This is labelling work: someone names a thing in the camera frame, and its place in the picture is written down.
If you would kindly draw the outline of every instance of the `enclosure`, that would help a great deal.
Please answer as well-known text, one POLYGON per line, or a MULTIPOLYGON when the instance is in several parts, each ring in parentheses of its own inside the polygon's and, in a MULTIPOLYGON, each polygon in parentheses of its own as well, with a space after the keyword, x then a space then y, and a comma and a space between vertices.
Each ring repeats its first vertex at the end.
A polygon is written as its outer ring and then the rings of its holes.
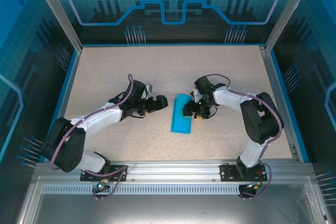
POLYGON ((336 0, 0 5, 3 223, 334 223, 336 0), (51 170, 41 146, 57 118, 102 107, 129 73, 168 107, 86 140, 86 151, 127 165, 113 196, 96 202, 97 182, 51 170), (238 197, 251 181, 222 181, 220 167, 247 144, 241 113, 219 106, 192 119, 190 134, 171 132, 176 96, 210 73, 234 90, 269 93, 283 119, 263 159, 271 184, 262 197, 238 197))

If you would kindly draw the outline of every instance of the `black mounting plate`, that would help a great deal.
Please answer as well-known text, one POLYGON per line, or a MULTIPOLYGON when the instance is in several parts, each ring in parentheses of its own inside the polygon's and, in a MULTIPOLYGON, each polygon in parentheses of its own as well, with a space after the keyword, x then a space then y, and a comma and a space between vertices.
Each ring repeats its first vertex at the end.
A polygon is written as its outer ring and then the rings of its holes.
MULTIPOLYGON (((122 168, 123 165, 110 165, 110 170, 109 170, 109 173, 113 172, 114 170, 118 170, 120 168, 122 168)), ((126 176, 127 176, 127 168, 126 167, 126 174, 123 175, 121 177, 121 180, 120 182, 125 182, 126 181, 126 176)), ((121 174, 122 171, 116 173, 115 175, 113 175, 112 177, 109 178, 109 181, 110 182, 117 182, 120 174, 121 174)), ((91 174, 88 174, 88 173, 85 173, 85 172, 81 172, 80 174, 80 181, 90 181, 90 182, 99 182, 103 179, 104 177, 96 177, 96 176, 92 176, 91 174)))
POLYGON ((263 181, 267 181, 267 174, 264 165, 256 165, 251 168, 250 171, 244 178, 240 176, 236 169, 236 165, 224 164, 219 166, 219 173, 221 175, 222 182, 259 182, 260 177, 255 172, 264 172, 263 181))

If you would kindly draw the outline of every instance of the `vent grille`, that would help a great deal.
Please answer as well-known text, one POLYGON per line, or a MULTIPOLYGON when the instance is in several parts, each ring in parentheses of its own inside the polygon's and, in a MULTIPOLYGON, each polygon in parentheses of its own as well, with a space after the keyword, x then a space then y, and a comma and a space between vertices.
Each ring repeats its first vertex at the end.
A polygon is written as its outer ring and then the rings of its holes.
MULTIPOLYGON (((90 195, 93 185, 45 185, 42 194, 90 195)), ((119 185, 117 195, 238 195, 238 185, 119 185)))

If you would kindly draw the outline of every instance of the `speckled tabletop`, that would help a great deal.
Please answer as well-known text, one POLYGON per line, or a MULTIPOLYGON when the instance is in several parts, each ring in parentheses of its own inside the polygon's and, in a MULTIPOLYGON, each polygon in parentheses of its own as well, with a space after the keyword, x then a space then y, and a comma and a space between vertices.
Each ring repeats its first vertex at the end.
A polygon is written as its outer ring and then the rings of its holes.
MULTIPOLYGON (((189 94, 197 78, 222 73, 237 91, 272 94, 258 46, 175 46, 84 48, 65 117, 85 115, 125 91, 128 73, 153 85, 169 107, 144 119, 127 118, 93 135, 86 151, 113 161, 236 159, 247 143, 242 116, 218 107, 210 120, 192 120, 191 134, 172 133, 174 99, 189 94)), ((209 78, 214 84, 220 77, 209 78)), ((285 133, 267 149, 265 158, 291 158, 285 133)))

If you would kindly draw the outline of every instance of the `blue sponge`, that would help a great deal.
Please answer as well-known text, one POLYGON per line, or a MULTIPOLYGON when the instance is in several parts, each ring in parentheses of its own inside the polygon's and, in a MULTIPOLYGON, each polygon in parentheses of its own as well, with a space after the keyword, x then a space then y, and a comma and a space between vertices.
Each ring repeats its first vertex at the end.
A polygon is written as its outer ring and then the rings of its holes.
POLYGON ((191 116, 183 116, 183 107, 191 100, 190 95, 178 94, 174 101, 171 132, 190 134, 191 116))

